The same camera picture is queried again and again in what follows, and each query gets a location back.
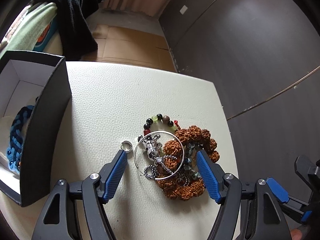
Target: jewelry pile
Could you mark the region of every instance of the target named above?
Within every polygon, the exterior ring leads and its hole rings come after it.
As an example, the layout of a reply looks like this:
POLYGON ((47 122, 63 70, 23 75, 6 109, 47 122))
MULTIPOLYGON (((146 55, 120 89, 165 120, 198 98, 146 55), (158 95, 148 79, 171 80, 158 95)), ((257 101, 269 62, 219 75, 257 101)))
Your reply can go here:
POLYGON ((143 127, 144 137, 142 135, 138 137, 136 150, 142 143, 143 153, 147 154, 154 164, 146 166, 144 172, 140 172, 146 178, 154 179, 170 199, 189 200, 193 196, 200 196, 204 192, 204 184, 200 173, 197 172, 196 153, 204 149, 214 163, 220 157, 215 151, 217 143, 210 138, 210 132, 201 130, 195 125, 181 129, 176 120, 172 122, 168 116, 161 114, 147 119, 143 127), (160 138, 160 133, 169 132, 150 132, 151 125, 160 121, 168 124, 173 130, 174 139, 167 141, 164 146, 157 140, 160 138))

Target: blue gripper pad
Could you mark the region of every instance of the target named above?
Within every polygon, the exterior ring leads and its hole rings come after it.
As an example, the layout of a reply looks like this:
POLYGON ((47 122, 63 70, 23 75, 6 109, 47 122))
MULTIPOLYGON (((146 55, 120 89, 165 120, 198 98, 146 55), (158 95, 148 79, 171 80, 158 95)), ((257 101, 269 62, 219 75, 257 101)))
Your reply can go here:
POLYGON ((127 154, 125 151, 122 151, 121 157, 119 158, 118 162, 114 165, 113 170, 111 171, 111 174, 109 175, 106 181, 105 194, 102 197, 106 203, 108 203, 108 201, 115 196, 116 190, 118 188, 124 170, 127 167, 127 164, 127 154))
POLYGON ((213 175, 209 165, 200 151, 197 152, 196 160, 200 175, 203 179, 205 187, 207 188, 210 198, 219 203, 221 200, 221 195, 219 193, 218 181, 213 175))
POLYGON ((281 203, 287 203, 289 201, 288 192, 273 177, 267 178, 267 184, 281 203))

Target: light green fabric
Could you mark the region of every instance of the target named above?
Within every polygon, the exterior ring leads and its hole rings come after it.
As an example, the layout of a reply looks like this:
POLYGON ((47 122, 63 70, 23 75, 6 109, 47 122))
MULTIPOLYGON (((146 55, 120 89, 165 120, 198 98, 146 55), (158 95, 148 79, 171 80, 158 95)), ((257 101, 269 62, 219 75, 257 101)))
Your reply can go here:
POLYGON ((0 58, 7 50, 33 50, 39 36, 57 14, 55 3, 39 6, 28 13, 12 35, 9 43, 0 52, 0 58))

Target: open box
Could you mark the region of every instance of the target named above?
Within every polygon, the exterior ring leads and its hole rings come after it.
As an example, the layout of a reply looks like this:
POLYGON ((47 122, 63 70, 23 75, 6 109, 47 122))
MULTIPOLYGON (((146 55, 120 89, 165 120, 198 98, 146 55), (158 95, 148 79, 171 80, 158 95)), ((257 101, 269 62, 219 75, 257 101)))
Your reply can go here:
POLYGON ((28 206, 50 192, 52 155, 70 98, 63 56, 7 51, 0 59, 0 118, 10 122, 9 126, 0 127, 2 155, 6 156, 10 127, 18 111, 29 104, 35 106, 26 125, 20 176, 11 172, 0 156, 0 190, 21 206, 28 206))

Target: black towel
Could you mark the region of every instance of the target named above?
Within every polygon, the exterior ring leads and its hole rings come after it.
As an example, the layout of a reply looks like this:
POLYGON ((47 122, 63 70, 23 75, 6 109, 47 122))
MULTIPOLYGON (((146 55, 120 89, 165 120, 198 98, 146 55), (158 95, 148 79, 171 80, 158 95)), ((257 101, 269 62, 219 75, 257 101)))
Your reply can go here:
POLYGON ((34 0, 54 2, 57 5, 58 29, 63 55, 68 61, 79 60, 82 55, 98 49, 85 18, 98 10, 102 0, 34 0))

